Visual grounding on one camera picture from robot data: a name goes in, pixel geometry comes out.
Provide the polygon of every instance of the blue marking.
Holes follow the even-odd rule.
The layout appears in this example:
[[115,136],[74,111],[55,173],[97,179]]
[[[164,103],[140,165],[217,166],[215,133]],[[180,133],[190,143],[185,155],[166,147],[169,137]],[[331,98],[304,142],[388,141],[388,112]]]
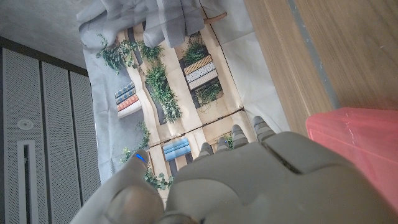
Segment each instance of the blue marking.
[[136,157],[137,157],[138,159],[140,159],[140,160],[142,160],[142,161],[144,161],[144,162],[145,162],[145,159],[144,159],[144,158],[142,158],[142,156],[141,156],[140,154],[136,154]]

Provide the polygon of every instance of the red plastic container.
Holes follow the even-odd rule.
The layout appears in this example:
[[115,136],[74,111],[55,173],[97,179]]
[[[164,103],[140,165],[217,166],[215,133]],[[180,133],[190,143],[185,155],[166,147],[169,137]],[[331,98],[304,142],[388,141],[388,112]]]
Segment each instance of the red plastic container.
[[350,160],[398,211],[398,111],[342,108],[307,119],[313,141]]

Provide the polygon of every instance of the ceiling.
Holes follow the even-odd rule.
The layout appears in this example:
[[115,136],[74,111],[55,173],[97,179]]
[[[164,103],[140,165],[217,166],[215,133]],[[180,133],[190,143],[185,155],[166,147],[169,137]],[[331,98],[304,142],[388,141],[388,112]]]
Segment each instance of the ceiling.
[[0,36],[86,68],[76,14],[92,0],[0,0]]

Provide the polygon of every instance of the striped book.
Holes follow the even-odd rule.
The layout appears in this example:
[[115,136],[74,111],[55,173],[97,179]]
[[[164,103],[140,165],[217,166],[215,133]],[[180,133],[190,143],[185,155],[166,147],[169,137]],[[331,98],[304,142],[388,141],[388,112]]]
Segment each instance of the striped book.
[[184,68],[184,73],[187,75],[189,73],[192,73],[199,68],[202,68],[203,66],[207,65],[208,63],[212,62],[213,59],[211,58],[211,55],[207,55],[206,57],[200,59],[199,61],[195,62],[194,64]]
[[187,81],[190,83],[190,82],[192,82],[192,81],[194,81],[194,80],[206,75],[207,73],[209,73],[209,72],[211,72],[213,70],[216,70],[216,67],[215,67],[213,62],[210,62],[207,65],[203,66],[202,68],[199,68],[198,70],[196,70],[196,71],[194,71],[192,73],[189,73],[186,76]]
[[127,93],[129,90],[132,90],[134,88],[134,83],[131,82],[125,87],[123,87],[121,90],[119,90],[117,93],[114,94],[115,99],[120,97],[121,95]]
[[195,81],[190,82],[189,89],[193,90],[194,88],[196,88],[202,84],[205,84],[206,82],[208,82],[216,77],[217,77],[217,71],[213,70],[213,71],[207,73],[206,75],[196,79]]
[[118,111],[121,111],[121,110],[125,109],[126,107],[132,105],[137,100],[138,100],[138,96],[134,94],[133,96],[124,100],[121,104],[118,105]]
[[123,118],[123,117],[133,114],[141,109],[142,109],[142,105],[138,100],[135,103],[133,103],[132,105],[128,106],[126,109],[119,111],[118,118]]
[[123,94],[119,98],[117,98],[116,99],[116,105],[119,105],[120,103],[122,103],[123,101],[125,101],[126,99],[128,99],[130,96],[132,96],[134,94],[136,94],[136,89],[135,88],[133,88],[132,90],[130,90],[127,93]]

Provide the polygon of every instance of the white fabric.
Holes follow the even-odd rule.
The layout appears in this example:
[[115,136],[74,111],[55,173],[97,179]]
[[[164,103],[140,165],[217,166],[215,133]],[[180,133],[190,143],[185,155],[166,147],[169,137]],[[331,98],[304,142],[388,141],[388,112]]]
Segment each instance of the white fabric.
[[261,116],[276,133],[289,131],[243,0],[200,0],[200,3],[208,17],[223,12],[228,14],[211,26],[221,44],[250,122],[253,117]]
[[[197,7],[197,0],[184,1],[191,2],[192,6]],[[123,156],[123,148],[135,149],[141,141],[142,132],[136,126],[138,122],[144,120],[144,116],[142,111],[137,111],[124,118],[118,118],[114,94],[131,82],[131,79],[125,69],[121,70],[119,75],[116,75],[114,70],[104,64],[102,58],[96,58],[96,54],[103,48],[102,39],[98,37],[98,34],[101,34],[108,41],[108,45],[112,45],[118,32],[144,22],[147,17],[156,18],[159,13],[158,10],[148,10],[146,0],[93,0],[89,6],[76,15],[81,41],[84,43],[83,53],[91,82],[98,143],[98,164],[102,183],[120,168],[119,160]],[[167,11],[167,13],[170,13],[170,15],[166,15],[167,18],[173,14],[172,10]],[[183,20],[193,17],[197,18],[197,15],[190,14],[187,11],[186,15],[178,18],[182,20],[179,23],[184,24],[182,28],[184,32],[179,33],[179,39],[182,40],[180,43],[174,40],[169,40],[170,42],[179,45],[184,40],[185,29],[191,32],[197,29],[195,31],[197,32],[202,28],[203,19],[197,21],[199,26],[192,24],[192,20],[190,20],[187,24],[192,27],[185,27]],[[163,20],[163,25],[172,26],[175,21],[167,18]],[[161,26],[161,24],[150,25],[152,27]],[[151,35],[153,35],[151,44],[158,45],[162,37],[159,38],[157,35],[161,35],[161,33]]]
[[201,15],[201,5],[199,0],[181,0],[181,5],[185,17],[185,34],[191,35],[203,29],[205,27],[205,23]]
[[144,42],[146,46],[154,48],[164,40],[162,27],[159,26],[160,19],[159,14],[157,13],[159,8],[157,7],[156,0],[146,0],[146,5],[149,12],[152,13],[148,13],[147,16],[147,24],[144,31]]
[[170,47],[181,45],[185,40],[185,21],[181,1],[157,0],[157,6],[167,45]]

